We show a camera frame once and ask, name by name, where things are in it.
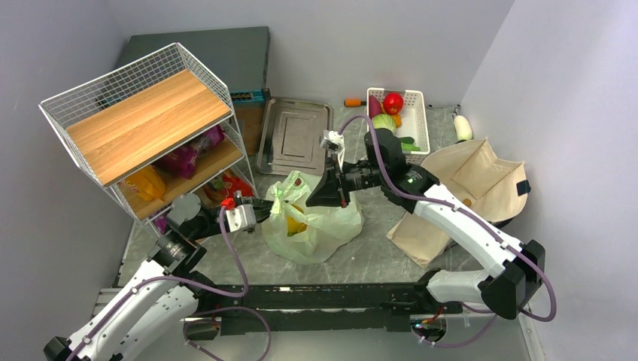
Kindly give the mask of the yellow lemon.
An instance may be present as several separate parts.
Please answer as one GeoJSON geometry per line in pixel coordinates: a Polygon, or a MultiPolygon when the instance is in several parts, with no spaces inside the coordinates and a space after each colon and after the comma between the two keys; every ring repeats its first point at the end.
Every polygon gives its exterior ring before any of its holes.
{"type": "Polygon", "coordinates": [[[287,220],[287,236],[292,237],[296,234],[304,232],[307,229],[306,223],[297,222],[291,216],[286,217],[287,220]]]}

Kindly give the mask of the green avocado plastic bag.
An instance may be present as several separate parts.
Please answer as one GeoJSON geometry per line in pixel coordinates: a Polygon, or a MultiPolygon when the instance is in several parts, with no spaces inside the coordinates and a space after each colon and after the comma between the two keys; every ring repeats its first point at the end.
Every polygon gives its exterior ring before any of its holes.
{"type": "Polygon", "coordinates": [[[326,261],[363,229],[363,213],[354,196],[346,208],[305,206],[320,179],[317,175],[292,171],[266,191],[266,199],[274,205],[270,218],[261,223],[264,240],[275,254],[298,264],[326,261]],[[307,229],[288,237],[287,216],[306,223],[307,229]]]}

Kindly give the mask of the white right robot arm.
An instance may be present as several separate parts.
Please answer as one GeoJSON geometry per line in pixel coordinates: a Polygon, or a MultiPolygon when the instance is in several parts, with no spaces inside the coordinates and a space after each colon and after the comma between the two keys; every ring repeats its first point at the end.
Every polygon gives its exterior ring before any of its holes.
{"type": "Polygon", "coordinates": [[[371,128],[364,142],[367,158],[349,163],[343,160],[342,133],[323,133],[325,170],[307,206],[344,208],[352,192],[378,187],[390,202],[433,224],[469,252],[481,271],[434,270],[417,282],[415,304],[424,312],[459,302],[482,304],[486,312],[507,320],[519,314],[541,322],[555,318],[557,300],[544,272],[540,243],[507,235],[455,198],[428,170],[408,164],[392,131],[371,128]]]}

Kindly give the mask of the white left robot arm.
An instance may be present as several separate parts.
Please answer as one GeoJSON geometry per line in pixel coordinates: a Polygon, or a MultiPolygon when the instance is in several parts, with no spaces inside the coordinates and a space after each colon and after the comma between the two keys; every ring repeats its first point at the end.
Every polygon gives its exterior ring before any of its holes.
{"type": "Polygon", "coordinates": [[[194,271],[206,253],[200,238],[252,232],[270,216],[273,203],[236,192],[217,207],[204,205],[195,194],[174,200],[166,215],[166,232],[156,240],[133,278],[85,326],[67,338],[54,337],[44,346],[48,360],[132,359],[171,322],[210,314],[218,299],[244,297],[248,277],[241,263],[242,288],[217,288],[194,271]]]}

